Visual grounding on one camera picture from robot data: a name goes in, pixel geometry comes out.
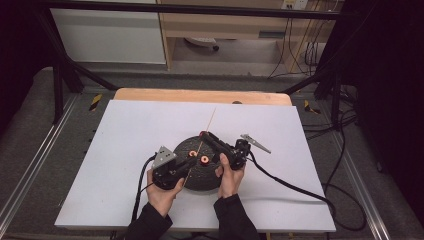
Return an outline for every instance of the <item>left hand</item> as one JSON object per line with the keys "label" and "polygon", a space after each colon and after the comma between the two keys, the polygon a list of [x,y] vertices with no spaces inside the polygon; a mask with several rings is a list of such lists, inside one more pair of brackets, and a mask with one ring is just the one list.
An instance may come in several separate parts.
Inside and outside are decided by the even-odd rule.
{"label": "left hand", "polygon": [[[150,185],[152,182],[153,169],[150,169],[147,171],[147,184]],[[172,190],[163,190],[155,184],[152,184],[146,189],[149,203],[156,209],[156,211],[159,212],[160,215],[162,215],[162,217],[165,218],[166,215],[168,215],[172,202],[177,197],[177,193],[183,189],[183,184],[184,178],[181,178]]]}

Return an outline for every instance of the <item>white board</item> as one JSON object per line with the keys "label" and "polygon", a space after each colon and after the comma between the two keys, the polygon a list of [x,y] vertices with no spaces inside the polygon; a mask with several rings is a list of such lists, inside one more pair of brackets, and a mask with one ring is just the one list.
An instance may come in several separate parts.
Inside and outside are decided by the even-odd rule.
{"label": "white board", "polygon": [[[117,229],[128,226],[144,162],[160,146],[174,149],[206,130],[234,145],[240,134],[272,151],[254,146],[256,160],[269,173],[323,196],[295,107],[216,103],[109,102],[55,225],[70,229]],[[243,206],[259,231],[335,231],[325,203],[288,189],[248,162],[239,188]],[[184,189],[169,215],[171,230],[216,230],[216,191]],[[141,196],[140,209],[147,203]]]}

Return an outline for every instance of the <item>black and yellow tape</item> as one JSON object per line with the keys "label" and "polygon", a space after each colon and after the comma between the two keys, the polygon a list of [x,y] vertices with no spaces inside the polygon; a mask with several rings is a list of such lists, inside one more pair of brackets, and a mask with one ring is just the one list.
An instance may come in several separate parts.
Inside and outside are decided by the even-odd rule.
{"label": "black and yellow tape", "polygon": [[319,109],[313,109],[309,106],[308,100],[305,100],[305,111],[307,112],[313,112],[315,114],[321,114],[321,111]]}
{"label": "black and yellow tape", "polygon": [[90,105],[90,108],[88,109],[88,111],[90,111],[90,112],[93,112],[93,111],[96,111],[96,108],[97,108],[97,105],[99,104],[99,102],[100,102],[100,99],[102,99],[102,94],[97,94],[95,97],[94,97],[94,99],[93,99],[93,101],[91,102],[91,105]]}

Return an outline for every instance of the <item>person's hand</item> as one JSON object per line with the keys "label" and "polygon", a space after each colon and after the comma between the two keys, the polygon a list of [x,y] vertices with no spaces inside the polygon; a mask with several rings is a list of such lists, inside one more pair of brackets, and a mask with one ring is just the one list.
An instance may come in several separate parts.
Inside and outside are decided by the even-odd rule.
{"label": "person's hand", "polygon": [[227,156],[221,153],[219,155],[221,166],[215,169],[215,174],[217,177],[222,176],[221,186],[218,190],[218,198],[227,198],[231,197],[238,192],[238,188],[241,183],[241,179],[244,176],[244,168],[243,166],[240,170],[233,171],[230,167],[230,162],[228,161]]}
{"label": "person's hand", "polygon": [[[150,185],[151,183],[153,183],[153,169],[147,171],[147,184]],[[183,184],[184,178],[181,178],[172,190],[163,190],[155,184],[152,184],[146,189],[149,203],[162,217],[168,215],[172,202],[177,197],[177,193],[183,189]]]}

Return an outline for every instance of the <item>floor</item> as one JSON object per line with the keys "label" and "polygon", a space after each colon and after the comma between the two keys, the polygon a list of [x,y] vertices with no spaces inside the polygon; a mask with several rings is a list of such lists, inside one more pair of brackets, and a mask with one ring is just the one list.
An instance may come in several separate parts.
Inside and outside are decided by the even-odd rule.
{"label": "floor", "polygon": [[[218,40],[220,50],[192,46],[183,39],[177,42],[173,69],[144,69],[137,73],[117,73],[100,71],[99,75],[110,82],[125,87],[145,88],[183,88],[210,90],[239,90],[275,92],[283,90],[304,79],[306,74],[283,75],[269,79],[276,68],[279,53],[275,42]],[[286,74],[283,65],[278,65],[274,74]],[[31,165],[34,155],[51,130],[53,119],[52,78],[49,71],[40,72],[34,82],[22,109],[13,118],[8,130],[0,137],[0,206],[8,204],[8,199],[21,176]],[[37,177],[30,182],[26,197],[21,199],[14,218],[6,225],[3,239],[108,239],[110,232],[105,231],[69,231],[58,229],[54,221],[60,211],[60,204],[84,159],[102,114],[113,92],[105,91],[84,79],[87,87],[83,94],[66,94],[75,97],[75,107],[61,134],[45,157],[43,165],[36,172]],[[316,85],[310,85],[291,96],[298,107],[302,124],[315,125],[328,123],[324,114],[329,102],[315,101],[313,91]],[[91,101],[97,93],[103,93],[96,111],[88,111]],[[305,100],[317,111],[305,111]],[[342,104],[342,109],[349,109]],[[337,146],[339,133],[327,133],[308,141],[319,178],[328,179],[340,155]],[[375,203],[379,216],[390,235],[389,239],[424,239],[424,230],[417,222],[413,212],[406,204],[390,175],[379,173],[376,169],[372,150],[361,132],[360,126],[351,124],[345,128],[347,152],[357,167],[366,187]],[[337,170],[334,184],[355,195],[355,189],[347,174],[346,165]],[[358,207],[343,194],[329,190],[330,200],[336,203],[337,219],[349,226],[361,223]],[[331,239],[378,239],[370,226],[361,231],[348,231],[337,225],[337,232],[331,233]],[[172,239],[175,233],[162,239]],[[179,233],[177,238],[187,237],[188,233]],[[325,239],[322,234],[289,233],[272,234],[272,239]]]}

